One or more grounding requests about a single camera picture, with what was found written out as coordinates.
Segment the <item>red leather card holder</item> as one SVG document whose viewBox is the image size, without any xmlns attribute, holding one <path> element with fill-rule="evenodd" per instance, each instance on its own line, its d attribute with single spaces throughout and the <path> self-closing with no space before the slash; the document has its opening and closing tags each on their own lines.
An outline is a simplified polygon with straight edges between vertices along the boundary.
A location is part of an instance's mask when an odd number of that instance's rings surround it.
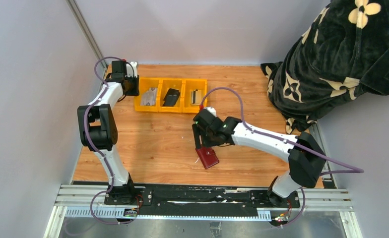
<svg viewBox="0 0 389 238">
<path fill-rule="evenodd" d="M 195 149 L 203 167 L 209 169 L 219 164 L 219 159 L 211 147 L 200 147 Z"/>
</svg>

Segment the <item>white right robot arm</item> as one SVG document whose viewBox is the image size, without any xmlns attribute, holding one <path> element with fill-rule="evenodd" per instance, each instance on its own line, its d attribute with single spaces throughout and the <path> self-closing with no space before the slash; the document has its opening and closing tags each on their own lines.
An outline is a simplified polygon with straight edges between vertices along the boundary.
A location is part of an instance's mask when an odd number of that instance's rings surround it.
<svg viewBox="0 0 389 238">
<path fill-rule="evenodd" d="M 247 146 L 287 162 L 289 169 L 272 181 L 266 193 L 268 202 L 274 207 L 280 207 L 298 189 L 315 188 L 326 163 L 321 147 L 307 132 L 300 135 L 281 134 L 235 117 L 222 120 L 214 108 L 205 108 L 197 113 L 192 129 L 197 136 L 197 149 L 223 145 Z"/>
</svg>

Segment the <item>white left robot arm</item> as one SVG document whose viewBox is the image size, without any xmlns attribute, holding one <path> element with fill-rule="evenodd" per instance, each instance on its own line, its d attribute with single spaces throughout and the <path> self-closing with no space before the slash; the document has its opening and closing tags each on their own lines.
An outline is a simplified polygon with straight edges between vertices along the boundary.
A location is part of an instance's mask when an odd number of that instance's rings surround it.
<svg viewBox="0 0 389 238">
<path fill-rule="evenodd" d="M 117 150 L 118 129 L 113 108 L 126 96 L 139 95 L 137 68 L 136 61 L 113 57 L 111 73 L 101 80 L 100 92 L 90 103 L 77 109 L 81 143 L 99 158 L 108 176 L 106 196 L 124 205 L 135 201 L 136 191 Z"/>
</svg>

